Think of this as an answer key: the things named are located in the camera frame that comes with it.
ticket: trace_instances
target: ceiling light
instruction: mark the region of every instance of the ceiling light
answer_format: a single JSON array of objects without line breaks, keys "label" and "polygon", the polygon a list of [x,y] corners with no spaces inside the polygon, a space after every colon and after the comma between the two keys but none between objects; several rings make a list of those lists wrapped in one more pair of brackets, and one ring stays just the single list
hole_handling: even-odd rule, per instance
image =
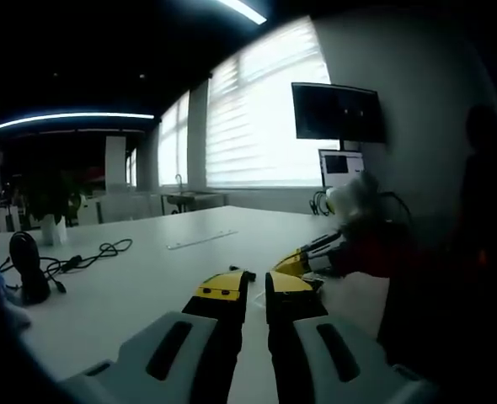
[{"label": "ceiling light", "polygon": [[36,120],[58,120],[62,118],[93,118],[93,117],[138,118],[141,120],[152,120],[153,118],[155,118],[153,115],[146,115],[146,114],[121,114],[117,112],[73,112],[68,114],[32,116],[29,118],[23,118],[21,120],[12,120],[10,122],[0,124],[0,129],[7,128],[8,126],[24,124],[26,122],[34,122]]},{"label": "ceiling light", "polygon": [[217,0],[222,4],[234,9],[238,13],[244,15],[248,19],[254,21],[257,25],[263,24],[267,19],[262,17],[260,14],[256,13],[248,5],[241,3],[239,0]]}]

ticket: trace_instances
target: cable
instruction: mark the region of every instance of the cable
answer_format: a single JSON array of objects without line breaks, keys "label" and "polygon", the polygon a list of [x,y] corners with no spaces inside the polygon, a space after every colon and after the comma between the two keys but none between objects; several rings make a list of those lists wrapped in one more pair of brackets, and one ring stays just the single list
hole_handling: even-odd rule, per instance
[{"label": "cable", "polygon": [[326,210],[323,210],[322,208],[322,199],[325,197],[326,193],[324,191],[317,191],[314,193],[313,198],[308,201],[308,205],[310,206],[310,209],[312,210],[314,215],[329,215],[329,209],[326,208]]},{"label": "cable", "polygon": [[[118,247],[121,243],[127,243],[125,247]],[[93,255],[91,257],[87,258],[82,258],[79,255],[76,255],[72,257],[69,260],[60,260],[57,258],[53,257],[40,257],[41,260],[44,261],[51,261],[46,266],[46,269],[43,269],[43,273],[48,277],[50,281],[52,281],[57,289],[62,292],[66,293],[65,286],[58,280],[54,279],[54,276],[58,275],[59,273],[61,274],[66,274],[71,271],[74,271],[75,269],[80,269],[84,270],[86,268],[89,268],[92,264],[94,264],[97,260],[101,258],[110,258],[110,257],[117,257],[120,253],[123,253],[127,251],[129,248],[132,246],[132,239],[130,238],[124,238],[123,240],[119,240],[118,242],[110,243],[110,242],[104,242],[99,246],[100,253],[97,255]],[[14,268],[14,265],[9,265],[6,267],[6,265],[11,261],[11,258],[8,257],[1,265],[0,265],[0,273],[4,273],[9,271],[11,268]]]},{"label": "cable", "polygon": [[413,228],[414,226],[414,220],[413,216],[411,215],[411,211],[409,210],[409,207],[406,205],[406,203],[394,192],[388,191],[388,192],[381,192],[378,194],[379,197],[381,198],[394,198],[400,206],[403,207],[403,209],[406,211],[406,214],[408,216],[408,223],[409,226]]}]

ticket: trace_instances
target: computer monitor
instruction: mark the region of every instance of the computer monitor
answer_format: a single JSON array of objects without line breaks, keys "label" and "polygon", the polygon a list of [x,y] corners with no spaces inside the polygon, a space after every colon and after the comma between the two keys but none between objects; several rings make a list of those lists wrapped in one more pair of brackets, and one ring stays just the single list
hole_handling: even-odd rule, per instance
[{"label": "computer monitor", "polygon": [[305,82],[291,89],[297,139],[385,142],[376,92]]},{"label": "computer monitor", "polygon": [[358,151],[318,150],[322,185],[341,187],[365,170],[363,156]]}]

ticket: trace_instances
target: table surface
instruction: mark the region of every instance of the table surface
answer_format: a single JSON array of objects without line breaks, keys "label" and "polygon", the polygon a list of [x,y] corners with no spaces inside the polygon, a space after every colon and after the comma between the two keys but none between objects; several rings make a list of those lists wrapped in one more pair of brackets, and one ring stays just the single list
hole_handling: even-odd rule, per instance
[{"label": "table surface", "polygon": [[[168,311],[181,311],[198,285],[230,265],[257,274],[249,286],[243,348],[229,402],[278,402],[267,349],[265,309],[254,302],[264,290],[265,273],[293,249],[333,228],[328,217],[232,206],[140,221],[67,229],[62,247],[41,247],[41,256],[69,259],[98,253],[103,242],[131,238],[130,250],[59,279],[67,294],[51,297],[29,313],[32,326],[22,333],[31,352],[55,380],[63,380],[104,359],[116,360],[120,345]],[[167,245],[235,234],[168,250]],[[31,234],[40,242],[40,233]],[[8,256],[10,233],[0,233],[0,264]],[[5,274],[19,284],[16,271]],[[323,287],[331,314],[350,319],[375,337],[387,296],[387,281],[364,274],[333,279]]]}]

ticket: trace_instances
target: black screen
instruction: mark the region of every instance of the black screen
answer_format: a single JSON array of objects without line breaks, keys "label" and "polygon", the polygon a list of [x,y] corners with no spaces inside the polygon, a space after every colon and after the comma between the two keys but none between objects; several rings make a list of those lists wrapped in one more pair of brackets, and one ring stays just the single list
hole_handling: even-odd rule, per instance
[{"label": "black screen", "polygon": [[346,156],[325,156],[327,174],[347,174],[348,159]]},{"label": "black screen", "polygon": [[385,141],[377,93],[295,82],[291,88],[298,139]]}]

